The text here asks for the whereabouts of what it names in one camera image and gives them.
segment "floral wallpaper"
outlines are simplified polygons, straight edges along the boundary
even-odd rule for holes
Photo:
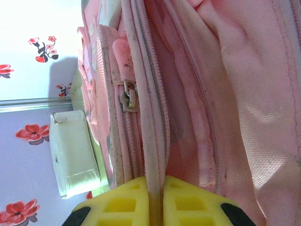
[[[59,226],[91,193],[63,200],[49,145],[52,112],[72,107],[0,113],[0,226]]]
[[[42,47],[39,44],[39,40],[40,38],[31,38],[29,39],[29,44],[34,45],[35,47],[38,48],[38,54],[40,54],[39,56],[36,56],[36,61],[38,61],[39,63],[46,63],[48,62],[48,59],[53,59],[53,60],[57,60],[58,59],[58,54],[57,54],[57,50],[54,49],[55,46],[55,41],[56,41],[56,37],[55,36],[49,36],[48,40],[51,41],[51,44],[47,44],[45,45],[44,42],[42,42]]]
[[[26,226],[29,221],[37,222],[36,216],[40,206],[36,204],[36,199],[26,204],[23,201],[7,204],[5,210],[0,212],[0,224]]]
[[[0,101],[69,96],[81,0],[3,0],[1,9]]]

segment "backpack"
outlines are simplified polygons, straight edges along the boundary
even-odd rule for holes
[[[170,175],[257,226],[301,225],[301,3],[83,0],[88,124],[110,188],[146,176],[150,225]]]

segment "zipper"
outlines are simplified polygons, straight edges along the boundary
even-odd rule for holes
[[[133,178],[137,178],[143,175],[143,167],[138,129],[138,112],[140,109],[136,83],[124,80],[124,85],[119,88],[119,93],[132,175]]]
[[[203,89],[203,83],[202,83],[202,75],[201,72],[199,71],[199,68],[197,66],[197,62],[195,60],[195,57],[193,55],[193,52],[191,50],[191,48],[189,47],[189,43],[188,43],[188,37],[185,34],[185,29],[182,27],[182,23],[179,20],[179,16],[177,16],[177,12],[174,9],[174,7],[172,6],[172,3],[169,0],[164,0],[164,4],[170,14],[170,16],[172,17],[172,20],[178,30],[178,33],[182,39],[184,48],[188,54],[188,57],[190,59],[190,62],[192,64],[193,70],[195,75],[197,76],[198,79],[198,84],[202,93],[202,97],[204,99],[204,103],[205,103],[205,107],[206,107],[206,115],[207,115],[207,120],[209,122],[209,128],[211,130],[211,134],[212,134],[212,140],[213,140],[213,156],[215,157],[215,175],[212,175],[212,179],[215,180],[215,188],[214,188],[214,192],[219,194],[220,193],[220,180],[219,180],[219,170],[220,170],[220,162],[221,162],[221,158],[220,158],[220,152],[219,152],[219,145],[218,145],[218,140],[215,138],[215,134],[216,134],[216,128],[217,125],[215,124],[213,118],[211,117],[210,114],[210,108],[209,108],[209,104],[208,104],[208,98],[204,93],[204,89]]]

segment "white bag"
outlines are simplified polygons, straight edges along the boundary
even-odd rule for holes
[[[84,112],[52,113],[50,119],[50,149],[60,196],[69,199],[100,187]]]

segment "yellow plastic object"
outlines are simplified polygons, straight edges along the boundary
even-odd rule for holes
[[[232,226],[221,205],[232,200],[174,177],[164,183],[164,226]]]
[[[174,177],[164,183],[164,226],[254,226],[237,204]],[[145,177],[79,204],[63,226],[149,226]]]
[[[79,204],[90,207],[81,226],[148,226],[149,197],[145,177],[136,178]]]

